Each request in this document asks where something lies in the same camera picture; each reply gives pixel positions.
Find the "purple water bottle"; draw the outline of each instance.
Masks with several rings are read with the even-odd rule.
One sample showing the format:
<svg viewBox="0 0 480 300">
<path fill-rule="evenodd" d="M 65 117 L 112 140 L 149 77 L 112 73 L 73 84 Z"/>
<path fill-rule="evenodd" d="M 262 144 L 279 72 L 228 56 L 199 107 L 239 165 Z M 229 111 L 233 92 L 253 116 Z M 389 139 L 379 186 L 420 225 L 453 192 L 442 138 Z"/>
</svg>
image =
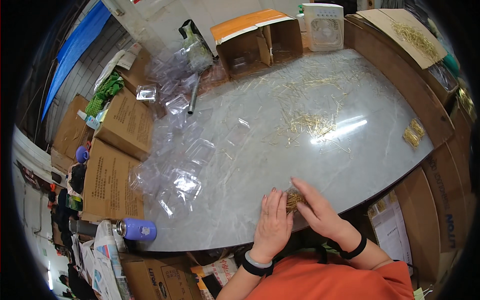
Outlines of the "purple water bottle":
<svg viewBox="0 0 480 300">
<path fill-rule="evenodd" d="M 125 218 L 117 221 L 117 233 L 127 240 L 154 240 L 156 227 L 152 221 Z"/>
</svg>

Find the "blue tarp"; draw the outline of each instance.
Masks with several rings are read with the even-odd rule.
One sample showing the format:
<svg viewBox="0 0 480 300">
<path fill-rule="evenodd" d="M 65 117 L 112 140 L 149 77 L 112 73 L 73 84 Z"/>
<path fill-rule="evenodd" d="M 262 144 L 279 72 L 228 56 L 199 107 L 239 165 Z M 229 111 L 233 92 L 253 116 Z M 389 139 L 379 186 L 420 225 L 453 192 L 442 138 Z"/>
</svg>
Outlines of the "blue tarp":
<svg viewBox="0 0 480 300">
<path fill-rule="evenodd" d="M 47 94 L 47 100 L 43 107 L 42 121 L 63 81 L 67 78 L 80 56 L 95 40 L 98 34 L 100 34 L 100 31 L 102 31 L 102 28 L 110 15 L 110 12 L 102 1 L 99 1 L 84 17 L 74 32 L 72 32 L 69 38 L 65 41 L 65 44 L 63 44 L 57 56 L 59 64 L 55 71 L 55 75 L 53 75 L 53 80 Z"/>
</svg>

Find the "black wristband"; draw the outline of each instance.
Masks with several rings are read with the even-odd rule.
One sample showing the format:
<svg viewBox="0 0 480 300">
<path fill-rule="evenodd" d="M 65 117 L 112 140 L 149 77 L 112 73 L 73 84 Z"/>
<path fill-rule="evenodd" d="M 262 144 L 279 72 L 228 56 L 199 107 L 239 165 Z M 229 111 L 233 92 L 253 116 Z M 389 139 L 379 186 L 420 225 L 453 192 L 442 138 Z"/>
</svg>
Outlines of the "black wristband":
<svg viewBox="0 0 480 300">
<path fill-rule="evenodd" d="M 245 271 L 247 271 L 250 274 L 260 276 L 260 277 L 262 277 L 263 275 L 265 275 L 267 273 L 272 273 L 273 267 L 274 267 L 274 264 L 272 264 L 268 268 L 261 269 L 259 267 L 254 266 L 253 264 L 251 264 L 246 258 L 243 258 L 242 265 L 243 265 L 243 268 L 245 269 Z"/>
<path fill-rule="evenodd" d="M 352 252 L 340 251 L 340 257 L 350 260 L 359 255 L 363 249 L 365 249 L 365 246 L 367 246 L 367 238 L 361 235 L 360 245 L 358 245 L 358 247 Z"/>
</svg>

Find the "fan grille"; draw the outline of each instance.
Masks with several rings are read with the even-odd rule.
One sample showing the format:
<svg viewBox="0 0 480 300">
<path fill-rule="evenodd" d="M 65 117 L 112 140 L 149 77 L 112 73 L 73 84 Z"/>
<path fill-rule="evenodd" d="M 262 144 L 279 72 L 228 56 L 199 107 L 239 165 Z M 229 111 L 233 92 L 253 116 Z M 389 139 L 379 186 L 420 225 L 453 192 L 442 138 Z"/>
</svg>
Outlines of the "fan grille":
<svg viewBox="0 0 480 300">
<path fill-rule="evenodd" d="M 342 30 L 337 19 L 313 19 L 310 29 L 315 46 L 337 47 L 343 44 Z"/>
</svg>

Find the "gray thermos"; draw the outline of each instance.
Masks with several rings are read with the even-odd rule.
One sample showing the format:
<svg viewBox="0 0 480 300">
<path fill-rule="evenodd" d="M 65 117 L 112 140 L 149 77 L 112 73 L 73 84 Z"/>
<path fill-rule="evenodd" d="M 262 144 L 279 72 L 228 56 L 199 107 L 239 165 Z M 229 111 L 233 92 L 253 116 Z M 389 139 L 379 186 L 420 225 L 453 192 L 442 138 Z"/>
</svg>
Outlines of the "gray thermos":
<svg viewBox="0 0 480 300">
<path fill-rule="evenodd" d="M 72 233 L 80 233 L 94 237 L 96 235 L 96 228 L 98 225 L 82 220 L 68 220 L 68 228 Z"/>
</svg>

